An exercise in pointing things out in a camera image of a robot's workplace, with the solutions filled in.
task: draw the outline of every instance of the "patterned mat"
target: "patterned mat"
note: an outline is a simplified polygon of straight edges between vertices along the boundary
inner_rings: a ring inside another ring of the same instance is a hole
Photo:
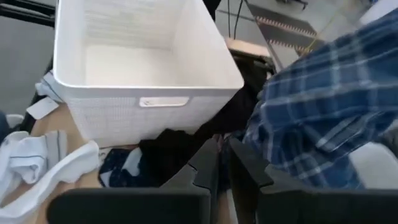
[[[262,35],[270,44],[295,49],[299,55],[302,55],[317,36],[317,32],[306,21],[294,19],[252,4],[248,4],[248,6]],[[308,51],[311,52],[323,44],[323,41],[316,40]]]

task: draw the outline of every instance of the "dark clothing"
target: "dark clothing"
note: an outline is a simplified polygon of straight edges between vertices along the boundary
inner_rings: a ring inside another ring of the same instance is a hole
[[[139,148],[151,176],[162,185],[187,164],[206,140],[166,129],[154,140],[141,140]]]
[[[138,175],[132,175],[123,169],[131,150],[112,149],[106,156],[98,172],[98,180],[103,187],[159,187],[160,185],[149,173],[145,159],[139,161]]]
[[[252,60],[235,60],[244,80],[244,86],[208,122],[195,133],[196,138],[209,139],[214,134],[226,134],[244,130],[255,105],[257,95],[267,80],[267,72],[253,64]]]
[[[207,11],[209,11],[209,14],[211,15],[214,21],[216,21],[216,9],[220,4],[220,2],[221,0],[203,0],[203,3],[205,3]]]

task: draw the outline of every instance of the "black cable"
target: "black cable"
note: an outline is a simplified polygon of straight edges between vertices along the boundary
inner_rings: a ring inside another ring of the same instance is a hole
[[[231,37],[231,23],[229,22],[231,15],[229,14],[229,0],[227,0],[228,4],[228,37]]]
[[[33,0],[0,0],[0,3],[39,12],[47,16],[55,15],[55,6]]]
[[[234,28],[234,39],[236,38],[236,27],[238,26],[238,20],[239,20],[239,15],[240,15],[241,9],[242,9],[242,4],[243,4],[243,0],[241,0],[241,3],[239,4],[238,15],[236,16],[235,28]]]
[[[54,27],[55,24],[54,17],[22,11],[18,8],[9,7],[8,5],[0,5],[0,17],[1,16],[49,27]]]

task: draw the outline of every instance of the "navy patterned fabric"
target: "navy patterned fabric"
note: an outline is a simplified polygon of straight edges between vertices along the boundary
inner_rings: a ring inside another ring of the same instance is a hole
[[[138,163],[139,174],[132,175],[124,165],[132,151],[127,149],[112,149],[99,169],[98,180],[103,187],[158,187],[159,184],[148,172],[145,159]]]
[[[398,9],[302,57],[259,96],[245,143],[307,184],[363,188],[348,154],[398,115]]]

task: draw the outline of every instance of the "gray floor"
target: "gray floor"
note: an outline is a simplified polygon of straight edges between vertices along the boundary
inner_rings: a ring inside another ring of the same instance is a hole
[[[310,4],[302,11],[297,3],[279,4],[275,0],[248,0],[252,4],[275,12],[309,21],[316,31],[321,31],[339,7],[350,2],[338,12],[338,16],[322,34],[323,40],[333,40],[357,28],[356,21],[362,15],[364,6],[360,0],[307,0]],[[54,4],[55,0],[41,0]],[[237,13],[240,0],[230,0],[231,12]],[[227,0],[222,0],[219,10],[227,11]],[[244,3],[241,15],[252,19]],[[216,24],[220,32],[228,36],[228,15],[217,12]],[[231,16],[231,31],[235,24]],[[27,22],[0,17],[0,110],[6,113],[24,113],[34,94],[34,83],[43,75],[53,49],[53,30]],[[256,23],[240,19],[236,38],[255,44],[266,45]],[[273,46],[284,66],[292,63],[297,56],[291,49]]]
[[[240,1],[241,0],[229,0],[231,13],[238,13]],[[250,4],[255,4],[259,7],[309,22],[311,26],[320,33],[318,38],[325,41],[334,40],[341,35],[356,30],[359,27],[358,19],[368,8],[368,5],[364,4],[365,1],[363,0],[307,1],[309,2],[309,5],[303,11],[302,5],[296,2],[292,2],[291,4],[281,4],[275,0],[248,0]],[[228,15],[225,14],[225,12],[228,11],[227,2],[228,0],[222,0],[218,7],[218,12],[216,13],[216,25],[221,34],[225,36],[228,36]],[[286,67],[298,59],[298,56],[293,49],[274,44],[270,46],[266,43],[261,31],[257,27],[257,24],[248,20],[254,18],[245,2],[241,9],[241,15],[244,18],[240,18],[238,21],[238,26],[236,28],[237,39],[264,45],[266,47],[272,47],[272,52],[277,55],[280,60],[281,67]],[[233,36],[236,16],[231,16],[230,21],[231,35]]]
[[[55,0],[41,0],[53,4]],[[51,28],[0,17],[0,110],[23,114],[52,56]]]

